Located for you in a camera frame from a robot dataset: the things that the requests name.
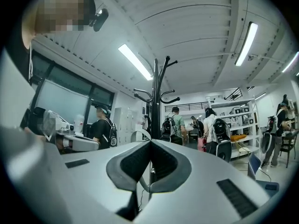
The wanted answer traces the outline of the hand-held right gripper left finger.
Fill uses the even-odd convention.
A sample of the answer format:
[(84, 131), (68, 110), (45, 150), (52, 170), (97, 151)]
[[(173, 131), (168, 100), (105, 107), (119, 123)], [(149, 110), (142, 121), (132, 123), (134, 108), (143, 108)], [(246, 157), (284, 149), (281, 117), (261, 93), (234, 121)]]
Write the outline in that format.
[(138, 212), (137, 183), (147, 165), (149, 141), (85, 153), (56, 152), (56, 178), (66, 203), (64, 224), (152, 224)]

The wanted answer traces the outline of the blue chair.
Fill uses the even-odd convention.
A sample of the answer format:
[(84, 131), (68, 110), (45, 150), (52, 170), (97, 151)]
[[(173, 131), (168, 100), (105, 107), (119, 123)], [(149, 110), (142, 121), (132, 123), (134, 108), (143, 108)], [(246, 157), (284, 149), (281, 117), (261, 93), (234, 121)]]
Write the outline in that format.
[(261, 166), (261, 160), (254, 153), (251, 153), (249, 156), (249, 161), (248, 161), (248, 171), (247, 171), (248, 177), (250, 177), (251, 179), (256, 181), (270, 196), (273, 196), (279, 190), (278, 191), (267, 190), (267, 189), (265, 189), (265, 185), (270, 184), (270, 183), (277, 183), (277, 182), (267, 182), (267, 181), (257, 180), (256, 173), (257, 173), (258, 169), (260, 168), (260, 166)]

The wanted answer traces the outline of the person's black shirt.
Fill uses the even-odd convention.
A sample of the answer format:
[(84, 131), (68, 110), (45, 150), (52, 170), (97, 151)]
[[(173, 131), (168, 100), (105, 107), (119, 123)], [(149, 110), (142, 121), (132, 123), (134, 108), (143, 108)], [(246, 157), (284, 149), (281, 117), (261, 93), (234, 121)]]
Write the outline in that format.
[(33, 76), (31, 48), (27, 49), (24, 46), (21, 20), (18, 20), (13, 27), (5, 47), (18, 71), (22, 74), (25, 80), (31, 84), (32, 82), (30, 80)]

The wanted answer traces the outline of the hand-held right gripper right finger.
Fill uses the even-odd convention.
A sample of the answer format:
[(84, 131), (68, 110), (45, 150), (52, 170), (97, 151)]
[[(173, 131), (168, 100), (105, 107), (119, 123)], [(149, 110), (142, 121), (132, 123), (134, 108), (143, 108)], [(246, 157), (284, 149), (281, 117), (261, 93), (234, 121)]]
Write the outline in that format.
[[(155, 193), (135, 224), (259, 224), (272, 211), (272, 198), (250, 177), (230, 163), (188, 147), (157, 141), (184, 155), (191, 164), (187, 180), (173, 192)], [(230, 180), (256, 207), (246, 217), (222, 190), (221, 181)]]

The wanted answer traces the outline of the white plastic container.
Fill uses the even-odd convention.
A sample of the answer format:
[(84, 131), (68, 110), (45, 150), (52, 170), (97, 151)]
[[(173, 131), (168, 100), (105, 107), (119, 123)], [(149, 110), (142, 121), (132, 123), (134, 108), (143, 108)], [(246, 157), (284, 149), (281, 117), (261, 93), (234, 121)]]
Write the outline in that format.
[(85, 118), (83, 115), (81, 115), (81, 114), (76, 115), (74, 122), (73, 122), (75, 133), (82, 133), (84, 120), (85, 120)]

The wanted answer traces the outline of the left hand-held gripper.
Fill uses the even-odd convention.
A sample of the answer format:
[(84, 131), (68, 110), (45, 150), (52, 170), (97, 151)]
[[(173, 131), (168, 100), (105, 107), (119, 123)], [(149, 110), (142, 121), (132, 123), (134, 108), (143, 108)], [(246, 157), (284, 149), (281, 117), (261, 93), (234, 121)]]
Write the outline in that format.
[(66, 124), (69, 123), (51, 110), (35, 110), (35, 134), (45, 136), (46, 142), (55, 146), (56, 138), (63, 138), (64, 149), (59, 150), (60, 153), (96, 151), (99, 149), (99, 143), (90, 138), (77, 135), (62, 135), (60, 129), (61, 127), (66, 127)]

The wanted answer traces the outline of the long ceiling light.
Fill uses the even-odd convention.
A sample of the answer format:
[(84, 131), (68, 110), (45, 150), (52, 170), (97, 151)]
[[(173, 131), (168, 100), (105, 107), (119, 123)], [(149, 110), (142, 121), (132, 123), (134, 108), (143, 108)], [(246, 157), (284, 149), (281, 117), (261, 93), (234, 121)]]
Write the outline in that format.
[(133, 66), (143, 75), (147, 81), (152, 80), (152, 76), (149, 71), (144, 67), (141, 61), (126, 44), (121, 45), (118, 50), (133, 64)]
[(253, 44), (254, 38), (256, 36), (257, 30), (258, 25), (254, 22), (250, 22), (241, 51), (235, 61), (236, 67), (240, 67), (243, 64), (245, 58), (247, 57), (249, 50)]
[(282, 73), (285, 73), (290, 68), (290, 66), (297, 60), (298, 56), (299, 56), (299, 51), (297, 51), (294, 57), (287, 63), (287, 65), (282, 70)]

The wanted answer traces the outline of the black stair railing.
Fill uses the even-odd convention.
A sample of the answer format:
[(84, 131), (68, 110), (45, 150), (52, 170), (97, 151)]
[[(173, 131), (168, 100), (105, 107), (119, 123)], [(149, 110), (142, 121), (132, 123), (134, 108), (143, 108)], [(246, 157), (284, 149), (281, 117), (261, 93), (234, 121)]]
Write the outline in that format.
[(226, 101), (236, 101), (238, 99), (243, 99), (244, 95), (240, 88), (235, 89), (232, 93), (230, 93), (228, 96), (223, 97)]

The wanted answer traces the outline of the black wooden chair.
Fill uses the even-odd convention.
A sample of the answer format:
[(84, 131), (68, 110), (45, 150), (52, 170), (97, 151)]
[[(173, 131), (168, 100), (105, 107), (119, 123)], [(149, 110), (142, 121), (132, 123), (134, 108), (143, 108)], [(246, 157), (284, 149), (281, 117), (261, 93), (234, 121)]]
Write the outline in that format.
[(290, 152), (292, 150), (296, 152), (295, 144), (296, 144), (298, 134), (299, 134), (299, 130), (286, 131), (283, 132), (282, 134), (282, 146), (280, 148), (280, 156), (282, 155), (282, 153), (287, 153), (286, 168), (288, 168)]

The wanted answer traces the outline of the black mezzanine railing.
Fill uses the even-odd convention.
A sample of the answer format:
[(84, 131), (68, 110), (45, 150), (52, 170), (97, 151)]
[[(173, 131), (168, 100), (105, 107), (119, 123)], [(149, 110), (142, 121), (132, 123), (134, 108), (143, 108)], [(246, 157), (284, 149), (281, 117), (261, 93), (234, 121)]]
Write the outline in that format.
[(180, 111), (192, 111), (192, 110), (204, 110), (209, 107), (209, 102), (197, 102), (180, 105), (166, 105), (164, 107), (165, 112), (170, 112), (174, 107), (178, 107)]

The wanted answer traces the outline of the row of stored white grippers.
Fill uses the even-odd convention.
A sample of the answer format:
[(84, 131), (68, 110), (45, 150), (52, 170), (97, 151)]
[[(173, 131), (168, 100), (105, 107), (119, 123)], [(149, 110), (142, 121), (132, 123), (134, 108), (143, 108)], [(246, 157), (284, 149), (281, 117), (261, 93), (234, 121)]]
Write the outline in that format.
[(251, 117), (251, 113), (249, 112), (249, 107), (246, 105), (232, 108), (229, 114), (237, 114), (237, 116), (230, 117), (232, 127), (246, 126), (254, 123), (254, 119)]

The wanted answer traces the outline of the white shelf unit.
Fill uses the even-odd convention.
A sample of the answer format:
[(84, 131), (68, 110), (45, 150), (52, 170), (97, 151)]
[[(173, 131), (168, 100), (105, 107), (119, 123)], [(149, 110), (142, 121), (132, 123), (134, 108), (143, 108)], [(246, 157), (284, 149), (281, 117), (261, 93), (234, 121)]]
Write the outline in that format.
[[(246, 126), (232, 127), (230, 122), (230, 117), (237, 116), (237, 114), (230, 115), (230, 111), (234, 107), (241, 107), (246, 105), (249, 107), (249, 112), (251, 117), (254, 119), (254, 123)], [(238, 99), (236, 101), (214, 101), (210, 103), (210, 108), (212, 108), (217, 116), (222, 118), (230, 128), (230, 135), (245, 134), (246, 138), (231, 142), (232, 143), (232, 159), (239, 158), (244, 155), (249, 155), (253, 152), (258, 152), (260, 150), (261, 142), (261, 130), (258, 123), (258, 111), (255, 107), (256, 102), (253, 98), (250, 99)]]

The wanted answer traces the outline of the person's left forearm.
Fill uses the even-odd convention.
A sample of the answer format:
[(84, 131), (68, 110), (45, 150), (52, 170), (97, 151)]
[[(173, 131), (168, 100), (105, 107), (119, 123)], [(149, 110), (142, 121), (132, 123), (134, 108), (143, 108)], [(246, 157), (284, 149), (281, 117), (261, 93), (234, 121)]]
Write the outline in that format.
[(46, 141), (46, 137), (45, 137), (45, 136), (35, 134), (35, 133), (32, 132), (28, 127), (25, 127), (25, 128), (24, 128), (24, 131), (25, 131), (26, 133), (34, 134), (38, 139), (40, 139), (40, 140), (43, 141), (43, 142)]

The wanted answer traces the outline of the black coat rack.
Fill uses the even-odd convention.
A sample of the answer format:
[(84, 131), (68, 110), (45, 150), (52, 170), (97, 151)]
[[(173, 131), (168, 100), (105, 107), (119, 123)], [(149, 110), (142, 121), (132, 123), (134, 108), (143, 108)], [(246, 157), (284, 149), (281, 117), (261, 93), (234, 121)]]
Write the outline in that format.
[(158, 60), (154, 60), (153, 80), (152, 80), (152, 93), (144, 90), (134, 88), (134, 96), (147, 104), (152, 105), (151, 110), (151, 128), (150, 135), (152, 141), (150, 143), (150, 178), (149, 178), (149, 199), (155, 193), (169, 192), (170, 189), (167, 187), (168, 176), (172, 176), (173, 171), (177, 167), (177, 160), (169, 151), (165, 149), (165, 146), (160, 146), (161, 135), (161, 104), (171, 104), (179, 101), (177, 97), (171, 101), (163, 101), (162, 97), (165, 94), (173, 93), (174, 90), (161, 92), (162, 80), (166, 71), (166, 68), (177, 63), (177, 60), (170, 63), (170, 57), (165, 57), (165, 62), (162, 70), (158, 70)]

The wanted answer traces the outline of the white lockers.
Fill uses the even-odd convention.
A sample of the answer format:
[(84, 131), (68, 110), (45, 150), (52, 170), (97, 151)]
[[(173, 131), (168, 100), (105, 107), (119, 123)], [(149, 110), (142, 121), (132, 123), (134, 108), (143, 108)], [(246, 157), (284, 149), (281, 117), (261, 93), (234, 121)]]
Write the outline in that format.
[(131, 135), (135, 131), (137, 112), (127, 108), (115, 108), (113, 122), (117, 127), (117, 146), (131, 142)]

